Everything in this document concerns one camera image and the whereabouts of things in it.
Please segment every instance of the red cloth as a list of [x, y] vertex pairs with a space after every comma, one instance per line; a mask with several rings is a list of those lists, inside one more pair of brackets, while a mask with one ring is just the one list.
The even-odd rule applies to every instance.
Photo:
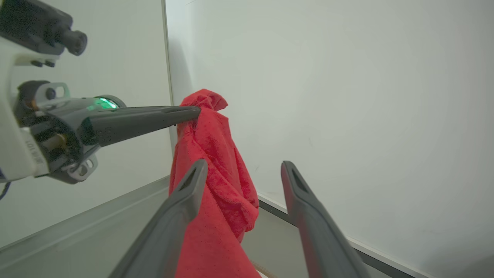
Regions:
[[181, 106], [201, 108], [195, 121], [179, 124], [171, 168], [170, 193], [198, 159], [207, 161], [207, 180], [198, 216], [188, 225], [176, 278], [258, 278], [240, 246], [254, 228], [259, 200], [247, 168], [233, 143], [228, 118], [217, 111], [228, 104], [202, 89]]

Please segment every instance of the screw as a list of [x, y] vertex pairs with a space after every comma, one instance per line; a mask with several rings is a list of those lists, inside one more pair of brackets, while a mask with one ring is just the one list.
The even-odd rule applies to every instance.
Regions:
[[50, 68], [54, 68], [55, 67], [55, 62], [52, 62], [52, 61], [48, 61], [46, 60], [44, 62], [45, 65], [49, 66]]
[[53, 88], [46, 89], [45, 96], [48, 99], [54, 99], [57, 97], [57, 92]]
[[33, 66], [37, 66], [37, 67], [40, 67], [40, 68], [43, 67], [43, 63], [41, 63], [40, 61], [32, 60], [31, 61], [31, 64]]

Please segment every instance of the white backdrop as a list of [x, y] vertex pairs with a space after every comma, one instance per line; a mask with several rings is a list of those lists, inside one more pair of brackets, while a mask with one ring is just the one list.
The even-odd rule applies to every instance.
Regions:
[[[13, 92], [22, 82], [49, 80], [67, 83], [73, 97], [113, 94], [127, 106], [170, 105], [161, 1], [43, 1], [70, 14], [88, 46], [79, 57], [65, 51], [55, 68], [17, 68]], [[77, 185], [50, 178], [13, 182], [0, 201], [0, 247], [169, 175], [168, 130], [96, 156], [98, 169]]]
[[166, 4], [175, 102], [226, 98], [259, 193], [285, 203], [291, 160], [386, 257], [441, 278], [494, 265], [493, 1]]

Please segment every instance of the green light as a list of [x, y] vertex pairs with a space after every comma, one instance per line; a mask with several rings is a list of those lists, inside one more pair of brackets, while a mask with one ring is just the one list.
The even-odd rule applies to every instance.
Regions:
[[106, 102], [108, 105], [110, 105], [113, 109], [118, 108], [116, 104], [114, 104], [112, 101], [106, 99], [106, 98], [100, 98], [100, 100]]

